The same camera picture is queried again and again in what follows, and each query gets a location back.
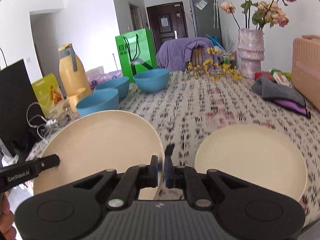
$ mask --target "purple bedding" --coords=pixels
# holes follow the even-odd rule
[[[213,47],[213,44],[209,39],[203,37],[166,41],[156,56],[158,67],[170,71],[185,71],[186,63],[191,60],[192,50],[198,46],[203,46],[207,50]]]

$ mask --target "human hand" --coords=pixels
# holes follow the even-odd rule
[[[0,218],[0,231],[6,240],[15,240],[17,231],[12,226],[14,222],[14,214],[10,211],[9,201],[4,193],[2,200],[2,212],[3,215]]]

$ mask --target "green paper bag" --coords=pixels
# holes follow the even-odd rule
[[[134,82],[137,73],[157,68],[156,52],[149,29],[141,29],[116,37],[123,76]]]

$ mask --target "gray cloth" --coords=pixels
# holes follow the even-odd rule
[[[306,104],[304,97],[297,90],[273,83],[267,77],[258,78],[251,90],[261,95],[264,100],[288,100],[302,107]]]

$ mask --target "white plate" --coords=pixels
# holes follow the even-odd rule
[[[307,185],[300,150],[274,130],[234,125],[212,133],[200,145],[195,168],[217,169],[299,201]]]
[[[34,180],[39,194],[86,178],[106,169],[125,172],[129,167],[150,164],[157,155],[158,182],[163,181],[164,150],[156,130],[142,117],[125,111],[103,111],[77,120],[50,142],[43,157],[57,154],[60,165],[43,171]],[[139,199],[152,200],[157,188],[140,191]]]

